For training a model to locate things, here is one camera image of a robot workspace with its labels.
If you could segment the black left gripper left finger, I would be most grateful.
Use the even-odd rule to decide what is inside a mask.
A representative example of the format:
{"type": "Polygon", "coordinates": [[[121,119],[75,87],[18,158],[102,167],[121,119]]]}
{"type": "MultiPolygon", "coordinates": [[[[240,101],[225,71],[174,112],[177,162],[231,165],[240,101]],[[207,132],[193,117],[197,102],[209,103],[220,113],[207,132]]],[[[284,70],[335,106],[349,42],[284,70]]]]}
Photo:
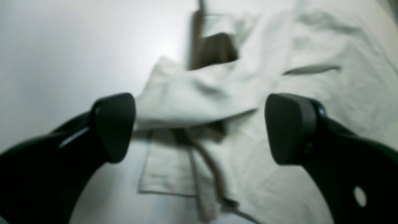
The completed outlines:
{"type": "Polygon", "coordinates": [[[130,93],[100,98],[90,111],[1,154],[1,217],[9,224],[68,224],[92,175],[121,162],[135,123],[130,93]]]}

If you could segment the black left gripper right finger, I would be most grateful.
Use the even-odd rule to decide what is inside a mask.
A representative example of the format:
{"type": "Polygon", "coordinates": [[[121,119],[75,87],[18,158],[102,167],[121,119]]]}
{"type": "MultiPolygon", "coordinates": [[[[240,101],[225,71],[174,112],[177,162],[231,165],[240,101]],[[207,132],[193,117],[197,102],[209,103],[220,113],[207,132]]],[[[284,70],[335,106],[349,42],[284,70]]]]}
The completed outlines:
{"type": "Polygon", "coordinates": [[[301,166],[336,224],[397,222],[397,151],[327,117],[313,98],[270,94],[265,124],[274,161],[301,166]]]}

